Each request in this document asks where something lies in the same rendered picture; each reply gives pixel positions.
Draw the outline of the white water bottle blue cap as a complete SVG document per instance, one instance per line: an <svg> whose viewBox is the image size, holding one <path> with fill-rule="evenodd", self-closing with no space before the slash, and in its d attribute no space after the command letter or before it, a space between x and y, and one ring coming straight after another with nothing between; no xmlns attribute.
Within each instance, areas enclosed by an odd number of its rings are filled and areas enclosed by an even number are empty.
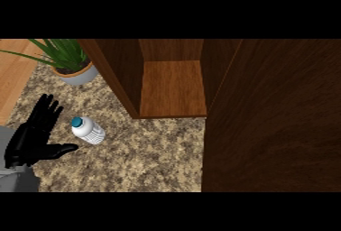
<svg viewBox="0 0 341 231"><path fill-rule="evenodd" d="M76 116L72 122L75 135L91 144L100 144L106 131L100 124L86 116Z"/></svg>

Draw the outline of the green potted plant grey pot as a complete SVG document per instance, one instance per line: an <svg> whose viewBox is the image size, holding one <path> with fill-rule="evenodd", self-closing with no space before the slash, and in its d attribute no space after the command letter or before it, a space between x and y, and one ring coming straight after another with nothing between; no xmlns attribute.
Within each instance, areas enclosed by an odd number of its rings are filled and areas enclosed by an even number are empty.
<svg viewBox="0 0 341 231"><path fill-rule="evenodd" d="M72 86L82 86L95 80L100 71L77 39L45 39L42 42L30 39L30 42L44 51L39 57L15 51L0 52L49 65L55 75Z"/></svg>

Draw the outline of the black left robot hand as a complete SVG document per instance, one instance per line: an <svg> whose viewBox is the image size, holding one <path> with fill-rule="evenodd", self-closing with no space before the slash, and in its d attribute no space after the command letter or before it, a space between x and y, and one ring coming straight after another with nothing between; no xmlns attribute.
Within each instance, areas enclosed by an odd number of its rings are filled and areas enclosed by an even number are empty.
<svg viewBox="0 0 341 231"><path fill-rule="evenodd" d="M30 117L8 143L5 151L8 169L23 165L32 167L42 160L57 160L79 149L79 145L75 143L48 143L63 110L64 107L54 99L54 95L44 94Z"/></svg>

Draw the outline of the dark brown cabinet door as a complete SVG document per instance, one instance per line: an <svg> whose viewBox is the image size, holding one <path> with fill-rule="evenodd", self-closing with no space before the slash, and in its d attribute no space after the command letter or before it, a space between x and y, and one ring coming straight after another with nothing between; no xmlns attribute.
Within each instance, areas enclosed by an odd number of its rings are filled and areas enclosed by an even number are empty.
<svg viewBox="0 0 341 231"><path fill-rule="evenodd" d="M246 40L206 121L206 191L341 191L341 40Z"/></svg>

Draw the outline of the brown wooden cabinet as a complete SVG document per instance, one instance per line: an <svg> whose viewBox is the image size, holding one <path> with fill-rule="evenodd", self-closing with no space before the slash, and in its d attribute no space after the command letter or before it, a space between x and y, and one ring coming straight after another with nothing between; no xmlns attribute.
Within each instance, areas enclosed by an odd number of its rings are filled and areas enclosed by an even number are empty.
<svg viewBox="0 0 341 231"><path fill-rule="evenodd" d="M240 39L82 39L79 43L132 118L209 115Z"/></svg>

